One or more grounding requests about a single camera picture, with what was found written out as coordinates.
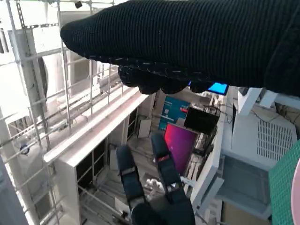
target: green mat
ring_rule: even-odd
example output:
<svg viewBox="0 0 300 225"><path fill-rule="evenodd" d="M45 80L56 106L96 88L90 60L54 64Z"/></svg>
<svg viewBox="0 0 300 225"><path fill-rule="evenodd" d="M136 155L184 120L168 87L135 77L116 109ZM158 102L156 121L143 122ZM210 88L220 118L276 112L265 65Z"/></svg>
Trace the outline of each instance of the green mat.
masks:
<svg viewBox="0 0 300 225"><path fill-rule="evenodd" d="M294 172L300 158L300 141L269 171L273 225L293 225L291 189Z"/></svg>

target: pink screen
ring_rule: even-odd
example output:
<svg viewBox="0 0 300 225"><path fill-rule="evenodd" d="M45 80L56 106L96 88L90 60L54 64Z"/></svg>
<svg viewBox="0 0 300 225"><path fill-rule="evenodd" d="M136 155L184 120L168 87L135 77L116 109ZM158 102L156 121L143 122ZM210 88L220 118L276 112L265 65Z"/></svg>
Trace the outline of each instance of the pink screen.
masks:
<svg viewBox="0 0 300 225"><path fill-rule="evenodd" d="M176 169L180 174L183 174L186 169L197 136L198 134L192 131L170 123L167 124L165 141L173 155Z"/></svg>

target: teal poster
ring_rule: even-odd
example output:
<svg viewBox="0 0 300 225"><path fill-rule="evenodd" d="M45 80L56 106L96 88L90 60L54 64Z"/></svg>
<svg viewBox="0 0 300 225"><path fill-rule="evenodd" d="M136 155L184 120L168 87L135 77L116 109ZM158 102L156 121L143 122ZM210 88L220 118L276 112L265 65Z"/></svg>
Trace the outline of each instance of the teal poster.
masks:
<svg viewBox="0 0 300 225"><path fill-rule="evenodd" d="M165 130L167 123L176 124L178 118L185 119L189 105L189 102L167 96L165 98L165 104L161 114L164 117L170 118L170 120L167 118L161 118L158 129Z"/></svg>

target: vent grille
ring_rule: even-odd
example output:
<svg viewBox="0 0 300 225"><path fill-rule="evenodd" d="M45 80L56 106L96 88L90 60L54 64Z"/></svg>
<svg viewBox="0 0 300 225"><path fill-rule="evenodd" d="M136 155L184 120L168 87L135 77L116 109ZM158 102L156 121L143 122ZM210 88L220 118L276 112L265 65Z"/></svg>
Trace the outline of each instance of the vent grille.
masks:
<svg viewBox="0 0 300 225"><path fill-rule="evenodd" d="M291 129L259 120L257 154L279 161L293 146Z"/></svg>

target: monitor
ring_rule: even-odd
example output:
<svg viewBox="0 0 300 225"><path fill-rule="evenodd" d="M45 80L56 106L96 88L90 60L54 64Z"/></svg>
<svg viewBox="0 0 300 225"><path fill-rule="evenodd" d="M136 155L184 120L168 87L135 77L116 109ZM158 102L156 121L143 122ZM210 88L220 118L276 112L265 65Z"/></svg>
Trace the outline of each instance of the monitor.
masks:
<svg viewBox="0 0 300 225"><path fill-rule="evenodd" d="M227 94L228 87L229 86L227 84L214 83L207 91L225 96Z"/></svg>
<svg viewBox="0 0 300 225"><path fill-rule="evenodd" d="M185 173L197 138L198 134L193 131L171 123L167 124L165 142L173 155L175 167L180 175Z"/></svg>
<svg viewBox="0 0 300 225"><path fill-rule="evenodd" d="M190 107L184 126L196 132L210 135L219 120L219 116Z"/></svg>

